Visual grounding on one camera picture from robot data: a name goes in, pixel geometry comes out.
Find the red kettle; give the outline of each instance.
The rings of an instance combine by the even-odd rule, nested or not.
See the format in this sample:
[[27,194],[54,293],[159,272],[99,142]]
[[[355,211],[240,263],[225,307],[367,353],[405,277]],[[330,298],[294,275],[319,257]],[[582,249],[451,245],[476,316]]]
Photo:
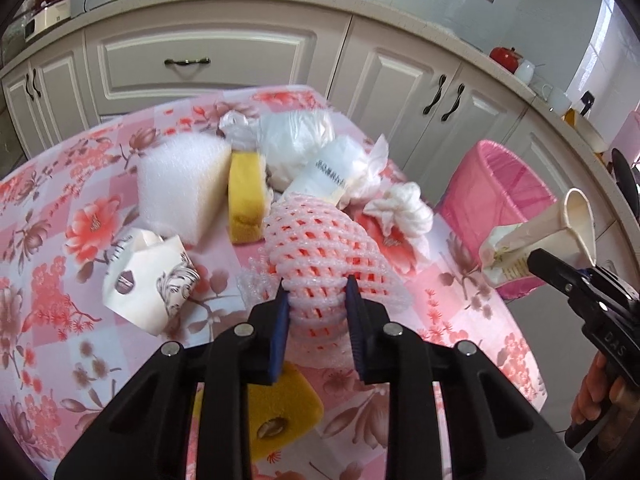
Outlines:
[[512,74],[518,69],[518,60],[522,58],[522,56],[516,52],[515,48],[508,49],[503,46],[495,47],[491,51],[491,54],[489,54],[489,57],[505,67]]

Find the white foam block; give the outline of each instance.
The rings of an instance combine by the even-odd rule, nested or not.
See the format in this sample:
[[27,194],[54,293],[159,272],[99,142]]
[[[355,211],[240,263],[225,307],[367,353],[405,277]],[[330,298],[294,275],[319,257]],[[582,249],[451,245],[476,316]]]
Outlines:
[[220,209],[231,145],[209,134],[179,134],[138,163],[140,218],[162,236],[196,245]]

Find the metal screw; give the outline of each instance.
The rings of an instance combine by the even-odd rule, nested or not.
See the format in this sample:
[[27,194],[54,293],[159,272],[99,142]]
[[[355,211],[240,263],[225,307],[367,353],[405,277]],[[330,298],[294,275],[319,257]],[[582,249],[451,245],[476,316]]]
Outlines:
[[382,330],[384,330],[387,335],[402,335],[402,325],[398,323],[386,323],[386,325],[382,327]]
[[162,352],[162,355],[171,357],[172,355],[176,355],[180,351],[180,345],[175,341],[169,341],[162,345],[160,351]]
[[473,355],[478,351],[478,347],[471,341],[460,341],[458,343],[458,351],[464,355]]
[[254,326],[249,323],[240,323],[234,328],[234,334],[240,337],[247,337],[254,333]]

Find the yellow sponge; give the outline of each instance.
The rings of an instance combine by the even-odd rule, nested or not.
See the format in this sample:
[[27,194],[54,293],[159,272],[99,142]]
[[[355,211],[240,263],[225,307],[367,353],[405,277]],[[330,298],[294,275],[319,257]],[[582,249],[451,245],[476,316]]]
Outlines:
[[[193,416],[200,417],[203,391],[196,394]],[[322,401],[297,368],[285,362],[273,386],[249,384],[251,462],[299,439],[320,422]]]
[[262,219],[271,206],[265,163],[258,153],[233,152],[229,171],[229,237],[233,244],[262,238]]

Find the pink trash bin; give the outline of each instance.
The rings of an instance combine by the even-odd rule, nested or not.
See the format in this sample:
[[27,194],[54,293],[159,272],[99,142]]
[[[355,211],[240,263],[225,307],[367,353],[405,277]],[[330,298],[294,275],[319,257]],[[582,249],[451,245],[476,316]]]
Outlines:
[[[465,155],[436,211],[475,258],[491,230],[498,225],[526,222],[556,202],[539,176],[501,144],[481,140]],[[499,287],[506,300],[529,294],[543,285],[524,278]]]

